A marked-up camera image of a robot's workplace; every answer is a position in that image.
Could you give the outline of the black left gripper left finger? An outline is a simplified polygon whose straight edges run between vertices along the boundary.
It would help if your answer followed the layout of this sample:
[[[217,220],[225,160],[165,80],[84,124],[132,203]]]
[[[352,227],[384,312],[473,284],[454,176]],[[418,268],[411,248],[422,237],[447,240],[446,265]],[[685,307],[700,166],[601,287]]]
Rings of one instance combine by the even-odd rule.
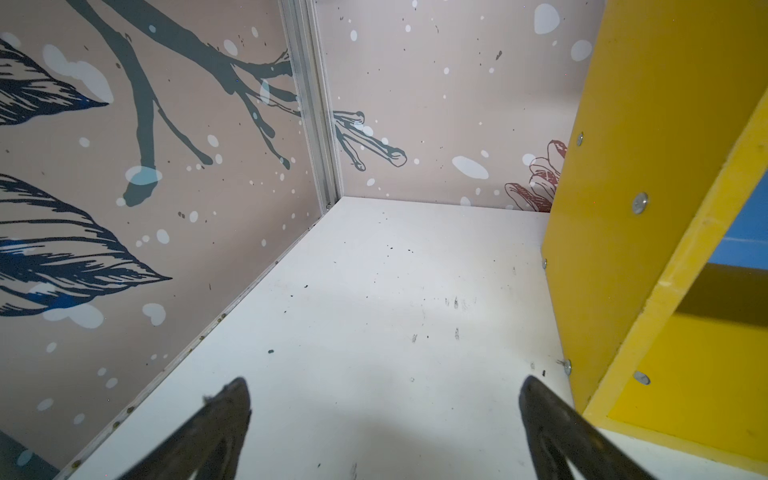
[[[237,377],[121,478],[233,479],[251,414],[247,382]]]

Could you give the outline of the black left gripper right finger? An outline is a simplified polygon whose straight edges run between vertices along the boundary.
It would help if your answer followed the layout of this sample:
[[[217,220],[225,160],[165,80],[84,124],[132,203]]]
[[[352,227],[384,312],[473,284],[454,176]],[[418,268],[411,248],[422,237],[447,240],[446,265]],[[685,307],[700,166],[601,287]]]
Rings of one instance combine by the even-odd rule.
[[[572,479],[574,471],[585,479],[652,477],[538,378],[523,382],[519,408],[539,479]]]

